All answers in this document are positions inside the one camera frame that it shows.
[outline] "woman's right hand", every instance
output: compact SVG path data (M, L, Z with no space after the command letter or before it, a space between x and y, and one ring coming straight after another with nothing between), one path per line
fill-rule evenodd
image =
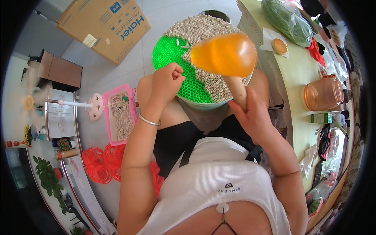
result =
M244 131L252 138L253 143L261 144L275 134L276 128L270 121L264 101L260 99L251 86L246 86L246 91L248 107L246 113L235 101L231 100L228 104Z

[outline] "black shorts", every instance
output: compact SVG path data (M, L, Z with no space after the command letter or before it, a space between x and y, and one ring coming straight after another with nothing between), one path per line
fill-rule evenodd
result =
M203 131L200 131L192 121L158 130L153 153L160 168L159 175L166 178L187 148L187 151L192 151L197 140L211 136L224 137L238 143L250 152L245 160L256 159L260 162L261 147L253 144L251 137L232 114L225 118L217 129L207 135L204 135Z

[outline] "bread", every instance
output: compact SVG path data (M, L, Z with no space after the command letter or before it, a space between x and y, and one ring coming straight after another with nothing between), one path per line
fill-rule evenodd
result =
M277 54L283 56L287 53L287 46L281 39L275 38L271 45L273 49L277 52Z

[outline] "green box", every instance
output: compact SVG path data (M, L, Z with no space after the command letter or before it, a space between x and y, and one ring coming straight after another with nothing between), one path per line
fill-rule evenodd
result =
M328 112L312 114L311 123L333 123L333 114Z

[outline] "white tube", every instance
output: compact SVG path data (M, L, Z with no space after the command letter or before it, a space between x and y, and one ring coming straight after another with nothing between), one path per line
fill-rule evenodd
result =
M78 102L70 102L70 101L64 101L64 100L59 100L59 105L70 105L70 106L91 108L91 104L84 104L84 103L78 103Z

